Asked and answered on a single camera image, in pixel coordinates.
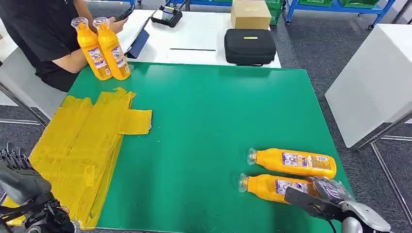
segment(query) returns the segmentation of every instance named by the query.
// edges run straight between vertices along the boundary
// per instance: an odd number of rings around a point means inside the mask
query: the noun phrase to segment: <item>person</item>
[[[46,84],[68,92],[87,60],[77,42],[72,19],[81,16],[95,33],[93,17],[83,0],[0,0],[4,26]],[[127,21],[115,22],[114,33]]]

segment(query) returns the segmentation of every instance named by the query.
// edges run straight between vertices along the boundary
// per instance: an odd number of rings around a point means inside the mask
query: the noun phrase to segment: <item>smartphone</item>
[[[135,10],[135,5],[133,4],[132,6],[130,6],[129,9],[127,9],[127,11],[123,12],[120,16],[116,17],[116,22],[124,20],[125,18],[129,17],[129,15],[132,14],[134,10]]]

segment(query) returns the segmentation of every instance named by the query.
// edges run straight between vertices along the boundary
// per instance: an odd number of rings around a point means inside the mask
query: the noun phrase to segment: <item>gray carpet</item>
[[[143,1],[143,9],[157,8],[163,1]],[[128,8],[128,4],[89,2],[93,16],[115,16]],[[192,11],[229,12],[227,7],[192,6]],[[319,104],[324,113],[345,172],[357,201],[365,203],[380,213],[393,227],[394,232],[412,232],[395,194],[380,168],[372,149],[367,147],[355,153],[343,143],[333,115],[324,97],[325,92],[343,67],[368,36],[366,28],[375,19],[372,15],[295,11],[291,25],[284,24],[284,16],[272,27],[282,67],[303,68],[308,71]],[[0,107],[0,118],[16,115],[16,110]],[[392,135],[412,136],[412,125],[402,126]],[[41,129],[36,126],[0,125],[0,136],[14,140],[21,146],[32,148]],[[408,203],[412,201],[412,164],[409,155],[412,142],[379,141],[388,167]],[[94,230],[100,233],[109,231]]]

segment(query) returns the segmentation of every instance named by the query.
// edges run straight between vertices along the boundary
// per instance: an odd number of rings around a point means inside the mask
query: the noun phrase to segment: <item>black carrying case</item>
[[[275,59],[276,45],[269,30],[229,29],[224,35],[226,61],[238,66],[262,66]]]

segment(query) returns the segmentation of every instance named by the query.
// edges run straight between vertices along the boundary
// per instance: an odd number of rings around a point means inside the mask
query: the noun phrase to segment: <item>bottle cap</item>
[[[71,26],[76,30],[86,29],[89,25],[89,21],[85,17],[77,17],[71,21]]]
[[[109,19],[106,17],[98,17],[93,20],[93,26],[97,30],[106,30],[109,28]]]
[[[239,192],[245,192],[247,190],[247,182],[248,182],[248,176],[246,176],[244,173],[240,174],[239,177],[239,186],[238,190]]]
[[[247,155],[247,164],[249,165],[256,164],[257,158],[258,158],[258,152],[255,149],[250,148],[249,154]]]

